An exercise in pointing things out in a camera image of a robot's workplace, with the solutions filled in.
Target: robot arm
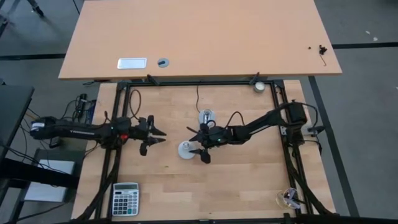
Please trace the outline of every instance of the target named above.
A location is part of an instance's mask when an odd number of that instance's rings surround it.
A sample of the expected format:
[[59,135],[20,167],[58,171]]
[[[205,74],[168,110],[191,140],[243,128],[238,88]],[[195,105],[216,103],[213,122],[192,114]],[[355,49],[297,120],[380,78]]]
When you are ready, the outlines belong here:
[[38,140],[54,137],[94,140],[103,148],[122,146],[130,138],[142,141],[140,154],[146,156],[147,146],[165,141],[152,135],[165,136],[166,134],[155,128],[154,117],[150,115],[148,119],[139,118],[139,124],[136,126],[131,126],[131,120],[127,117],[94,125],[74,123],[49,116],[33,121],[30,135]]
[[[286,115],[290,122],[286,122],[282,116],[281,111],[286,110]],[[190,141],[198,141],[204,149],[192,150],[192,153],[199,154],[204,163],[210,163],[210,155],[208,149],[212,147],[219,147],[225,144],[243,144],[248,141],[253,134],[256,134],[271,126],[283,126],[287,130],[287,137],[289,142],[294,142],[298,145],[303,144],[303,136],[301,127],[307,122],[307,117],[304,112],[303,105],[297,102],[291,102],[280,107],[268,111],[264,116],[250,122],[247,125],[237,126],[214,126],[209,128],[206,124],[200,125],[199,132],[188,128],[197,135],[190,139]]]

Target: wooden table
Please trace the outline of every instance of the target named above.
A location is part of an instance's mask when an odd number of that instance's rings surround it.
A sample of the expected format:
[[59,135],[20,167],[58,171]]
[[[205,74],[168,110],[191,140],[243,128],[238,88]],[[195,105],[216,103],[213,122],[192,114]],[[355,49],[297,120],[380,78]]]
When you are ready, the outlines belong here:
[[[319,45],[328,50],[322,56]],[[117,69],[146,58],[145,69]],[[160,68],[160,58],[170,65]],[[85,1],[61,79],[339,75],[313,0]]]
[[[289,101],[304,102],[300,82],[284,82]],[[136,217],[113,220],[275,218],[283,217],[284,212],[294,215],[293,210],[284,210],[275,202],[277,192],[289,188],[277,127],[254,135],[241,146],[210,149],[211,164],[202,163],[198,156],[183,160],[177,147],[194,135],[186,126],[198,128],[196,86],[137,89],[142,95],[139,116],[153,114],[157,128],[167,133],[167,141],[149,147],[146,157],[139,154],[139,141],[128,140],[123,146],[118,181],[140,183],[140,212]],[[199,109],[213,109],[220,126],[226,124],[234,111],[240,111],[248,123],[274,108],[269,87],[262,94],[255,93],[249,85],[200,86],[198,91]],[[104,121],[104,111],[112,113],[115,94],[116,84],[101,85],[94,123]],[[137,95],[133,95],[133,110],[137,101]],[[236,116],[231,125],[240,122]],[[300,152],[309,187],[327,209],[334,211],[317,145],[306,142],[300,146]],[[104,154],[105,150],[97,149],[85,159],[72,218],[84,211],[97,192]],[[108,195],[104,197],[103,216]]]

